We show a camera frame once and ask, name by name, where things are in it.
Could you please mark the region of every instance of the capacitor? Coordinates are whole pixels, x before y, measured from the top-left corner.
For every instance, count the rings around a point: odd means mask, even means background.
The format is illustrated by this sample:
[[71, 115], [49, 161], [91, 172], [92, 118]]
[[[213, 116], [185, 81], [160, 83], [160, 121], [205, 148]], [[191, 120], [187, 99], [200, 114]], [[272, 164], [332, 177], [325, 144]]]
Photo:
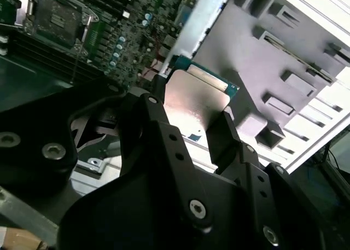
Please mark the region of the capacitor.
[[148, 20], [142, 20], [142, 26], [147, 27], [149, 25]]
[[146, 14], [144, 14], [144, 18], [145, 18], [146, 20], [150, 21], [150, 20], [153, 18], [153, 16], [152, 16], [151, 13], [146, 13]]
[[119, 37], [119, 42], [121, 42], [121, 43], [126, 42], [126, 38], [124, 38], [124, 37]]

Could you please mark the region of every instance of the rectangular slot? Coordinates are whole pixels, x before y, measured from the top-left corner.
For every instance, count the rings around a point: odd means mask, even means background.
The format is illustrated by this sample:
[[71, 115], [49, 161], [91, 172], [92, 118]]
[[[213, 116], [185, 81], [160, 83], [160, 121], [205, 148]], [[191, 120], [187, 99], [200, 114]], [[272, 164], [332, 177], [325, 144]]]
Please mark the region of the rectangular slot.
[[309, 118], [312, 118], [313, 120], [318, 121], [323, 125], [326, 125], [332, 121], [332, 117], [329, 117], [328, 115], [320, 112], [319, 110], [311, 106], [306, 106], [304, 109], [301, 110], [300, 114], [308, 116]]
[[315, 123], [305, 119], [297, 114], [293, 120], [290, 120], [284, 129], [292, 131], [299, 136], [305, 136], [308, 139], [316, 138], [322, 134], [322, 128]]
[[318, 99], [325, 100], [332, 105], [337, 105], [344, 110], [350, 109], [350, 90], [339, 83], [334, 83], [331, 87], [325, 87], [317, 95]]
[[288, 131], [283, 131], [285, 138], [279, 143], [280, 146], [286, 147], [295, 152], [299, 152], [304, 149], [306, 141], [301, 136], [295, 136]]
[[346, 67], [350, 67], [350, 58], [342, 52], [334, 49], [326, 49], [324, 52], [340, 64], [343, 64]]
[[278, 145], [277, 147], [278, 147], [279, 149], [285, 151], [286, 153], [289, 153], [290, 155], [293, 155], [293, 154], [295, 153], [294, 151], [292, 151], [292, 150], [290, 150], [290, 149], [287, 149], [286, 147], [283, 147], [283, 146], [281, 146], [281, 145]]
[[314, 123], [315, 125], [317, 125], [317, 126], [319, 126], [319, 127], [321, 127], [321, 128], [323, 128], [323, 127], [325, 126], [324, 123], [321, 123], [320, 121], [315, 120], [314, 118], [311, 118], [311, 117], [308, 116], [308, 115], [304, 115], [304, 114], [301, 114], [301, 113], [300, 113], [299, 116], [302, 116], [302, 117], [305, 118], [306, 120], [308, 120], [308, 121]]
[[308, 141], [310, 140], [309, 138], [307, 138], [307, 137], [305, 137], [305, 136], [303, 136], [303, 135], [300, 135], [300, 134], [298, 134], [298, 133], [296, 133], [296, 132], [293, 132], [293, 131], [291, 131], [291, 130], [283, 129], [283, 131], [285, 131], [285, 132], [287, 132], [287, 133], [289, 133], [289, 134], [295, 136], [296, 138], [299, 138], [299, 139], [303, 140], [304, 142], [308, 142]]
[[272, 6], [274, 0], [235, 0], [235, 3], [242, 7], [250, 15], [261, 18]]
[[333, 107], [323, 103], [322, 101], [316, 98], [312, 99], [308, 105], [332, 119], [339, 115], [339, 112], [333, 109]]
[[293, 155], [281, 149], [279, 146], [271, 150], [273, 153], [285, 158], [286, 160], [290, 159]]
[[286, 5], [274, 4], [270, 12], [288, 27], [296, 28], [300, 23], [298, 16]]
[[268, 121], [267, 126], [255, 137], [256, 142], [268, 149], [273, 149], [285, 137], [278, 124]]
[[253, 29], [253, 36], [258, 40], [264, 40], [270, 44], [277, 43], [280, 46], [284, 45], [284, 42], [279, 40], [277, 37], [275, 37], [273, 34], [271, 34], [269, 31], [263, 29], [260, 26], [256, 26]]
[[337, 46], [336, 44], [330, 44], [330, 47], [350, 59], [350, 52], [347, 49]]
[[316, 92], [316, 88], [312, 86], [311, 84], [307, 83], [294, 73], [290, 71], [286, 71], [282, 76], [281, 79], [286, 82], [288, 85], [292, 86], [294, 89], [299, 90], [301, 93], [306, 95], [307, 97], [310, 97], [313, 95], [313, 93]]
[[270, 0], [252, 0], [248, 7], [248, 11], [252, 16], [259, 18], [259, 16], [266, 11], [266, 7], [270, 4]]
[[316, 81], [321, 82], [327, 86], [331, 86], [334, 83], [332, 76], [316, 64], [309, 65], [306, 72], [309, 75], [313, 76]]
[[285, 104], [284, 102], [271, 96], [270, 94], [266, 94], [262, 100], [265, 102], [266, 105], [275, 108], [276, 110], [284, 113], [287, 116], [291, 116], [295, 112], [293, 107], [291, 107], [288, 104]]
[[330, 107], [331, 109], [335, 110], [336, 112], [341, 112], [343, 109], [337, 105], [333, 105], [332, 103], [329, 103], [325, 100], [322, 100], [321, 98], [317, 97], [316, 100], [320, 101], [321, 103], [325, 104], [326, 106]]
[[298, 19], [296, 19], [295, 17], [293, 17], [292, 15], [290, 15], [287, 11], [284, 11], [282, 13], [282, 16], [285, 18], [285, 19], [288, 19], [290, 22], [296, 24], [299, 22]]

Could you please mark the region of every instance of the metal plate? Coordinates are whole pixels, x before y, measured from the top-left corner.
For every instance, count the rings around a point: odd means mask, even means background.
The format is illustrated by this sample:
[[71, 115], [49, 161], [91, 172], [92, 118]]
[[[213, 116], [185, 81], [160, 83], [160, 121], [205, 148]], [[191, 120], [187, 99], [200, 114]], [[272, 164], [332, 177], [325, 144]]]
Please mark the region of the metal plate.
[[170, 124], [179, 127], [182, 135], [201, 136], [198, 142], [207, 146], [205, 130], [229, 102], [220, 90], [177, 70], [166, 85], [164, 108]]

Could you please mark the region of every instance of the gray plastic panel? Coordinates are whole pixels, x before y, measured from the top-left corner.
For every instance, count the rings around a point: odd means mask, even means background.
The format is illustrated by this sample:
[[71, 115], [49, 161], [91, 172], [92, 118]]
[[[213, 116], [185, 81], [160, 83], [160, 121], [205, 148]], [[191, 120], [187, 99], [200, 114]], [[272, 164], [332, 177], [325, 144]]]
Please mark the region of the gray plastic panel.
[[[347, 47], [332, 34], [321, 28], [302, 12], [285, 0], [275, 0], [274, 5], [285, 5], [290, 15], [297, 16], [297, 25], [293, 28], [273, 14], [273, 8], [256, 18], [237, 6], [237, 0], [228, 0], [222, 14], [210, 30], [207, 38], [199, 48], [194, 61], [211, 71], [221, 74], [235, 82], [234, 71], [240, 74], [253, 102], [267, 120], [276, 122], [281, 128], [298, 113], [314, 94], [307, 97], [298, 89], [284, 82], [281, 76], [290, 71], [316, 89], [317, 94], [326, 85], [319, 76], [307, 71], [308, 67], [295, 60], [286, 52], [277, 49], [268, 41], [258, 40], [253, 35], [256, 27], [262, 27], [283, 42], [283, 46], [303, 61], [315, 64], [321, 71], [335, 77], [345, 67], [334, 58], [325, 54], [329, 45], [335, 44], [343, 52]], [[267, 94], [293, 107], [291, 116], [277, 111], [264, 103]], [[246, 105], [233, 105], [235, 113], [244, 113]]]

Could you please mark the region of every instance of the green circuit board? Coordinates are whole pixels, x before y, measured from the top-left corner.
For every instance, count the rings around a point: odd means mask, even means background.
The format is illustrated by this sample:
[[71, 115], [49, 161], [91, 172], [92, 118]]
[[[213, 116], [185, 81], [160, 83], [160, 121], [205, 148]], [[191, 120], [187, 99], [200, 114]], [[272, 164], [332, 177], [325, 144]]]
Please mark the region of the green circuit board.
[[[182, 28], [174, 20], [183, 0], [31, 1], [34, 11], [27, 14], [21, 33], [125, 87], [145, 80], [145, 71], [166, 58]], [[16, 10], [8, 2], [6, 6], [0, 18], [13, 24]]]
[[16, 20], [17, 0], [0, 0], [0, 23], [11, 25]]

